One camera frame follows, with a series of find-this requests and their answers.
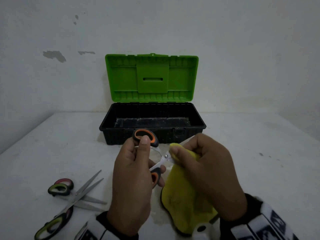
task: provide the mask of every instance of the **green lid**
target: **green lid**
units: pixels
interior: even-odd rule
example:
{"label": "green lid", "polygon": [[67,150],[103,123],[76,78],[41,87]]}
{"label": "green lid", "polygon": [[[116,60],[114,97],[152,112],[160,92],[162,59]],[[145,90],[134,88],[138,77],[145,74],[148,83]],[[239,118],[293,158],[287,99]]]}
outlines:
{"label": "green lid", "polygon": [[106,55],[114,102],[187,102],[193,98],[198,56]]}

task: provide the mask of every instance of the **table surface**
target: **table surface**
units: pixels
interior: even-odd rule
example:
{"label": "table surface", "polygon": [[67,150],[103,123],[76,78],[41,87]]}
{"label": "table surface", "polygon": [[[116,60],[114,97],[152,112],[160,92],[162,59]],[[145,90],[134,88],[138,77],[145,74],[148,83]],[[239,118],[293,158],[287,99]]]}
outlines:
{"label": "table surface", "polygon": [[[99,131],[105,113],[55,113],[0,155],[1,239],[33,239],[66,202],[47,189],[70,178],[77,190],[102,169],[102,182],[89,195],[108,202],[112,172],[121,146],[106,145]],[[232,154],[245,192],[259,196],[300,239],[318,239],[320,227],[320,142],[272,113],[201,113],[205,134]],[[168,145],[160,145],[165,150]],[[150,157],[158,160],[155,152]],[[152,193],[151,214],[140,239],[179,239]],[[70,222],[52,239],[73,239],[93,212],[74,209]]]}

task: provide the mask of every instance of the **toolbox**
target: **toolbox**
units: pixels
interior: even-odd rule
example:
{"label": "toolbox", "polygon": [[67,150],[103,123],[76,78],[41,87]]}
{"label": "toolbox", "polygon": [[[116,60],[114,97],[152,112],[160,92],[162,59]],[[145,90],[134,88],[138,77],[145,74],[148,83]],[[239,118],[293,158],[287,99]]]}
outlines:
{"label": "toolbox", "polygon": [[180,143],[205,123],[192,103],[197,56],[105,56],[111,98],[99,129],[108,145],[122,145],[136,128],[151,130],[159,143]]}

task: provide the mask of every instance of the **yellow microfiber towel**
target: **yellow microfiber towel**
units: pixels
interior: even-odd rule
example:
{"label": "yellow microfiber towel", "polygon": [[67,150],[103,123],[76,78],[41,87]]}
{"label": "yellow microfiber towel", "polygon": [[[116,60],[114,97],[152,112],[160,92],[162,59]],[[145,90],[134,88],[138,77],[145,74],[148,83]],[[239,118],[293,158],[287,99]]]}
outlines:
{"label": "yellow microfiber towel", "polygon": [[[195,160],[200,156],[188,151]],[[199,223],[206,223],[218,218],[217,211],[204,195],[198,193],[187,180],[185,169],[174,164],[161,191],[162,206],[170,214],[177,232],[183,236],[191,236]]]}

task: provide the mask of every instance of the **fingernail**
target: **fingernail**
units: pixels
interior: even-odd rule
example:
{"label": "fingernail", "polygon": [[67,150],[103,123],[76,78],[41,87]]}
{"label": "fingernail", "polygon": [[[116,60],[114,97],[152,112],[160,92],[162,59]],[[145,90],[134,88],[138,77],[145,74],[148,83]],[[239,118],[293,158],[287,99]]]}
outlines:
{"label": "fingernail", "polygon": [[141,144],[148,144],[150,141],[150,138],[148,136],[143,136],[141,138]]}
{"label": "fingernail", "polygon": [[170,148],[170,152],[172,152],[174,155],[176,155],[178,153],[178,148],[177,146],[173,146]]}

